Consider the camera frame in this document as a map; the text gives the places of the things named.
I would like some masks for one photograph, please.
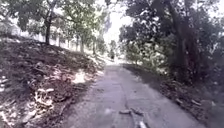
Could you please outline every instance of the paved path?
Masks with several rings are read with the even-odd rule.
[[[150,128],[204,128],[190,115],[122,66],[106,66],[84,101],[74,106],[66,128],[135,128],[141,116],[119,114],[133,108],[146,113]]]

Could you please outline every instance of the sky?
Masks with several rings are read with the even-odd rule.
[[[224,0],[220,0],[218,3],[219,10],[217,12],[210,12],[212,17],[224,16]],[[131,24],[131,18],[124,16],[125,14],[125,7],[121,7],[119,4],[116,5],[114,8],[110,8],[109,11],[113,11],[110,14],[110,19],[112,26],[109,31],[104,35],[104,39],[106,42],[110,42],[111,40],[118,41],[120,35],[120,28],[123,25]]]

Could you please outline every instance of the tree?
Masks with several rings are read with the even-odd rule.
[[[12,18],[18,18],[18,26],[23,30],[30,32],[45,34],[45,42],[50,44],[50,30],[52,22],[58,18],[58,14],[54,11],[55,8],[60,8],[64,1],[60,0],[2,0],[6,3],[9,10],[9,15]]]
[[[123,46],[137,46],[140,61],[156,53],[158,60],[163,58],[157,63],[165,66],[170,76],[192,83],[208,67],[208,58],[223,31],[209,20],[208,9],[215,2],[203,2],[195,9],[194,0],[126,0],[126,15],[134,21],[121,29],[120,40],[126,44]]]

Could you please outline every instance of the dirt slope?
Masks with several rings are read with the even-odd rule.
[[[97,65],[35,40],[7,34],[0,40],[0,128],[59,127],[63,110],[85,92]]]

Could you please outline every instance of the tree trunk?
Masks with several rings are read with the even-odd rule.
[[[68,49],[69,49],[69,47],[70,47],[69,40],[67,40],[67,43],[68,43]]]
[[[83,41],[83,39],[81,39],[81,42],[80,42],[81,44],[80,44],[80,52],[81,53],[84,53],[84,41]]]
[[[96,42],[95,41],[93,42],[93,54],[94,55],[96,54]]]
[[[46,25],[46,35],[45,35],[45,43],[46,45],[50,45],[50,31],[51,30],[51,25],[50,23],[47,23]]]
[[[76,43],[75,43],[76,51],[78,51],[78,45],[79,45],[79,36],[76,35]]]
[[[176,63],[176,71],[177,71],[177,79],[181,82],[188,82],[189,81],[189,72],[188,72],[188,62],[187,62],[187,56],[186,56],[186,41],[183,35],[183,29],[181,18],[179,15],[177,15],[175,9],[171,5],[170,1],[166,1],[168,10],[172,16],[173,19],[173,26],[176,30],[176,36],[177,36],[177,47],[176,47],[176,58],[174,63]]]

